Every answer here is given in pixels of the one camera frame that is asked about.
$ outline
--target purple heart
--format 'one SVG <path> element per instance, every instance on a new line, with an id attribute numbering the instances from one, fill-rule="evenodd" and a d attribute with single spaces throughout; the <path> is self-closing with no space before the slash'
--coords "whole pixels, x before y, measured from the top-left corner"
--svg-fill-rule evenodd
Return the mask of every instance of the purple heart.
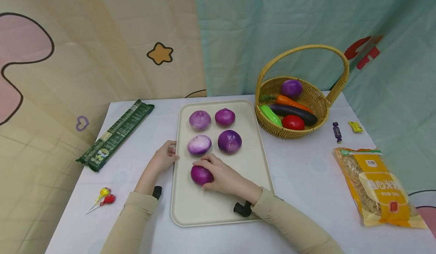
<path id="1" fill-rule="evenodd" d="M 80 127 L 80 125 L 82 125 L 81 119 L 83 119 L 85 122 L 83 127 Z M 85 130 L 86 127 L 88 127 L 88 125 L 89 125 L 89 121 L 88 121 L 87 117 L 85 117 L 85 116 L 78 116 L 77 117 L 77 124 L 76 124 L 77 131 L 81 132 L 81 131 Z"/>

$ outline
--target woman's right hand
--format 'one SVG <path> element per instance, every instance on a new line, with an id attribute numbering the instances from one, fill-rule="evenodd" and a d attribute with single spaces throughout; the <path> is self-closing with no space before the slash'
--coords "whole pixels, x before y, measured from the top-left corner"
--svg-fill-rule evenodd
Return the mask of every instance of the woman's right hand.
<path id="1" fill-rule="evenodd" d="M 192 164 L 204 167 L 213 174 L 213 182 L 204 184 L 203 190 L 233 194 L 248 200 L 253 205 L 258 202 L 262 189 L 255 183 L 242 177 L 214 154 L 205 154 L 201 157 L 201 160 Z"/>

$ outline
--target yellow package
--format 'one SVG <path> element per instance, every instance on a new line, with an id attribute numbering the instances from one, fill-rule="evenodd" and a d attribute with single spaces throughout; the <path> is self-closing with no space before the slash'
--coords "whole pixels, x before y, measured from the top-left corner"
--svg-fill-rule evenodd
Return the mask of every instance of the yellow package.
<path id="1" fill-rule="evenodd" d="M 385 167 L 380 150 L 334 151 L 365 226 L 390 223 L 427 228 L 398 178 Z"/>

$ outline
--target sleeve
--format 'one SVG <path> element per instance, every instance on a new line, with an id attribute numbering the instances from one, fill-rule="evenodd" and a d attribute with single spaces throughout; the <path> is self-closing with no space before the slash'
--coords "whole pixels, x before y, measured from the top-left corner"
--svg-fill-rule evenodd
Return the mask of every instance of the sleeve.
<path id="1" fill-rule="evenodd" d="M 338 243 L 304 213 L 262 188 L 252 211 L 265 222 L 275 225 L 299 253 L 341 254 Z"/>
<path id="2" fill-rule="evenodd" d="M 104 243 L 101 254 L 138 254 L 145 223 L 156 207 L 155 197 L 131 192 Z"/>

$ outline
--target tray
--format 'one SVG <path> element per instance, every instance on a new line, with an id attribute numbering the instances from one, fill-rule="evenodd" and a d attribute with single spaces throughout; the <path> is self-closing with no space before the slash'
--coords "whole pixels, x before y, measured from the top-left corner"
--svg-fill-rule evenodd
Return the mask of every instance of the tray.
<path id="1" fill-rule="evenodd" d="M 226 128 L 215 122 L 215 113 L 222 108 L 228 108 L 236 115 L 235 122 Z M 197 110 L 207 111 L 212 118 L 212 124 L 204 131 L 195 131 L 189 125 L 189 116 Z M 227 129 L 235 130 L 243 139 L 240 150 L 233 155 L 224 154 L 218 148 L 218 136 Z M 174 166 L 171 198 L 171 217 L 175 224 L 186 227 L 260 220 L 253 213 L 244 218 L 233 212 L 235 204 L 239 202 L 244 205 L 245 200 L 223 193 L 203 191 L 192 181 L 192 162 L 200 157 L 189 154 L 187 143 L 198 134 L 204 134 L 212 140 L 212 148 L 208 153 L 215 154 L 242 176 L 274 193 L 253 104 L 248 100 L 187 104 L 179 113 L 176 154 L 180 159 Z"/>

